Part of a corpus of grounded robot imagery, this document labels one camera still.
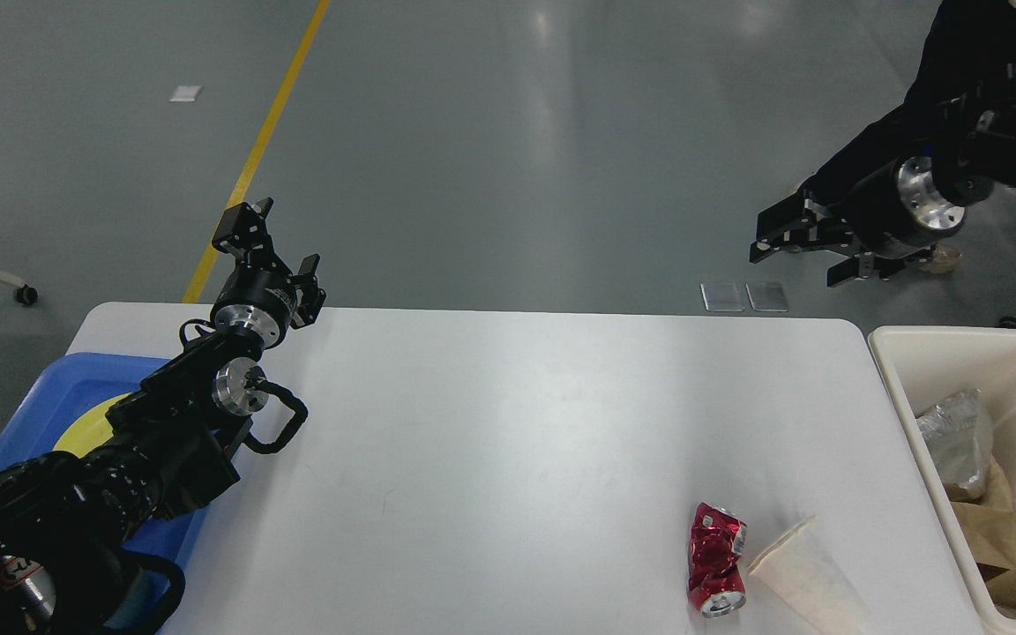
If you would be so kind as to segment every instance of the person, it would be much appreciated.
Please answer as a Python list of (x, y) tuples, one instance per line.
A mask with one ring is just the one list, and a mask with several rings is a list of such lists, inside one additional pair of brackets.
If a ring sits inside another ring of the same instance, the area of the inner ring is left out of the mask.
[[(910, 153), (913, 140), (933, 135), (937, 104), (962, 96), (1005, 64), (1016, 64), (1016, 0), (943, 0), (903, 104), (868, 125), (799, 188), (819, 204), (841, 201), (862, 178)], [(928, 270), (952, 270), (958, 261), (956, 250), (938, 248)]]

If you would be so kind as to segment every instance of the plastic bag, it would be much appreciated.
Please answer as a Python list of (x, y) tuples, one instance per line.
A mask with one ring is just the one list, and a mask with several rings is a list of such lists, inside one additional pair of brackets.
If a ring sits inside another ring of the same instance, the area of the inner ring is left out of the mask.
[(979, 391), (963, 390), (929, 407), (915, 424), (952, 501), (974, 501), (987, 491), (995, 430)]

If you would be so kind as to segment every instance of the yellow plate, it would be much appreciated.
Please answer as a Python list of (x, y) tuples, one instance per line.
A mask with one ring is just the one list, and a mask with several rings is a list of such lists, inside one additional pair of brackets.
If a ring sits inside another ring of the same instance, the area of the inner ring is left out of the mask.
[(88, 412), (84, 412), (76, 422), (73, 422), (69, 429), (65, 430), (61, 438), (57, 440), (54, 450), (72, 451), (77, 457), (84, 457), (89, 451), (112, 438), (112, 426), (109, 419), (104, 418), (109, 407), (120, 401), (121, 398), (128, 397), (130, 393), (117, 395), (108, 401), (103, 401), (93, 405)]

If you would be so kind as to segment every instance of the red can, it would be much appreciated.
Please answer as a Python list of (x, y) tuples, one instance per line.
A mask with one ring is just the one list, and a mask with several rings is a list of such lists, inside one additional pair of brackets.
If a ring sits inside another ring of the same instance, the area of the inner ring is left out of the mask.
[(731, 511), (701, 503), (689, 542), (689, 601), (705, 618), (720, 618), (747, 601), (739, 556), (747, 525)]

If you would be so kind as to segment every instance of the trash bin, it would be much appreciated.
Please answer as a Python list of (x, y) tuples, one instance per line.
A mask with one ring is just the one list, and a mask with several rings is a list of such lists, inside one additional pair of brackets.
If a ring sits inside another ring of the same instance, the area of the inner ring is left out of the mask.
[(1016, 331), (884, 326), (868, 338), (975, 610), (992, 632), (1016, 632), (988, 593), (915, 418), (948, 395), (979, 389), (995, 423), (993, 454), (1016, 496)]

